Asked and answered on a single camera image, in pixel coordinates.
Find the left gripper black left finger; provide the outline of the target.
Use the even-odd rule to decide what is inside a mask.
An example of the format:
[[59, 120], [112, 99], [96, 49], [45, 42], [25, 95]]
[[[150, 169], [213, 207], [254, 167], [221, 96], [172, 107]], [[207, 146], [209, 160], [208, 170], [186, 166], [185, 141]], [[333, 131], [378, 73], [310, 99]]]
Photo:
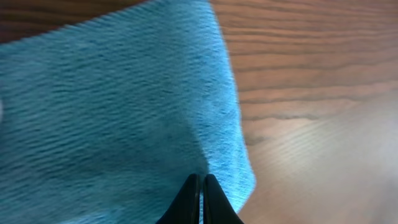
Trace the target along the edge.
[[199, 224], [199, 202], [200, 176], [191, 174], [156, 224]]

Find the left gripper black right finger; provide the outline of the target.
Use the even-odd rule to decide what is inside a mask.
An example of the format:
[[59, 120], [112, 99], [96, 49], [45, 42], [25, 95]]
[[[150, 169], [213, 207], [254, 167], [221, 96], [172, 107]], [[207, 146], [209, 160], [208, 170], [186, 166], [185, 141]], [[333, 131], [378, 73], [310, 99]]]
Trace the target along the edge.
[[203, 223], [243, 224], [213, 174], [203, 182]]

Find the blue microfiber cloth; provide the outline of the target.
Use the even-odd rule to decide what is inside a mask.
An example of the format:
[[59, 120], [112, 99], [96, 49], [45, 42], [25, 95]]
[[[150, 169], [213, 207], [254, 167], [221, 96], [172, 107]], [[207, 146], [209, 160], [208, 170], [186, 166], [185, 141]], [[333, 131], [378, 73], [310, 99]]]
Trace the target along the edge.
[[1, 222], [155, 223], [192, 173], [255, 188], [208, 1], [149, 1], [1, 46]]

